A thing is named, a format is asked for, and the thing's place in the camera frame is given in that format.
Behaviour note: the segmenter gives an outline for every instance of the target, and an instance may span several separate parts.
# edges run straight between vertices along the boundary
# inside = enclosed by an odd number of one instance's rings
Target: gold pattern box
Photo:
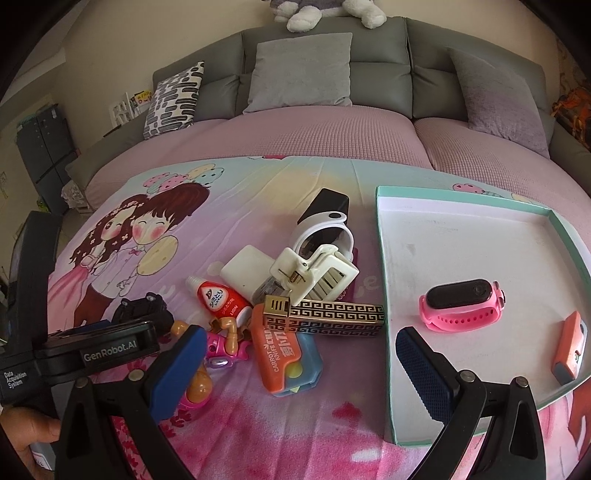
[[[276,295],[266,296],[263,318],[269,330],[346,336],[375,336],[386,321],[381,305],[302,300],[294,307]]]

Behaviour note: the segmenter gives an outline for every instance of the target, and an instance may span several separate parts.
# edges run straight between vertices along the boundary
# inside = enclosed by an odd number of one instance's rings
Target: cartoon girl
[[[138,205],[125,222],[129,247],[114,250],[97,262],[96,278],[88,285],[74,312],[74,326],[100,322],[106,309],[117,297],[127,295],[137,277],[154,275],[162,270],[177,251],[178,240],[167,235],[193,214],[209,196],[198,183],[184,183],[154,195]]]
[[[74,311],[82,298],[83,284],[91,271],[106,262],[123,244],[131,239],[129,218],[147,200],[144,194],[124,200],[105,215],[74,250],[70,262],[74,268],[60,278],[47,293],[47,318],[61,319],[64,329],[74,323]]]

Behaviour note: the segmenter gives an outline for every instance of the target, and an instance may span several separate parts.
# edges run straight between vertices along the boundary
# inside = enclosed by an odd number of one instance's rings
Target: smartwatch
[[[501,318],[505,293],[482,278],[438,285],[418,299],[418,312],[433,332],[469,332]]]

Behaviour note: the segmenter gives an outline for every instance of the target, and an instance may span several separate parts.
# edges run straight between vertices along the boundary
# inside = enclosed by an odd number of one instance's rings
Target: wall
[[[45,95],[17,115],[0,131],[0,172],[5,172],[7,183],[4,187],[8,198],[0,192],[0,275],[6,279],[10,270],[14,235],[27,219],[31,210],[37,208],[37,191],[22,162],[15,139],[17,125],[22,118],[31,115],[42,106],[53,103],[50,95]]]
[[[376,0],[405,16],[476,35],[540,63],[558,97],[554,34],[518,0]],[[151,88],[152,72],[245,28],[272,21],[261,0],[91,0],[70,30],[54,97],[84,150],[111,129],[108,105]]]
[[[80,0],[60,21],[42,36],[21,65],[16,77],[9,85],[4,97],[0,100],[0,106],[31,82],[46,75],[51,69],[58,67],[66,61],[66,52],[61,47],[61,44],[88,2],[89,0]]]
[[[558,64],[560,66],[560,94],[566,95],[577,87],[584,87],[591,91],[591,82],[585,77],[581,67],[564,46],[556,39],[558,44]]]

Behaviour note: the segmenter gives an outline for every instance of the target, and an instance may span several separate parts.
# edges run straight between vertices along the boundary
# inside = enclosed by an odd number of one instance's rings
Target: plush toy
[[[276,22],[287,22],[287,30],[294,33],[312,30],[322,17],[361,19],[367,28],[376,28],[386,21],[382,9],[372,0],[271,0]]]

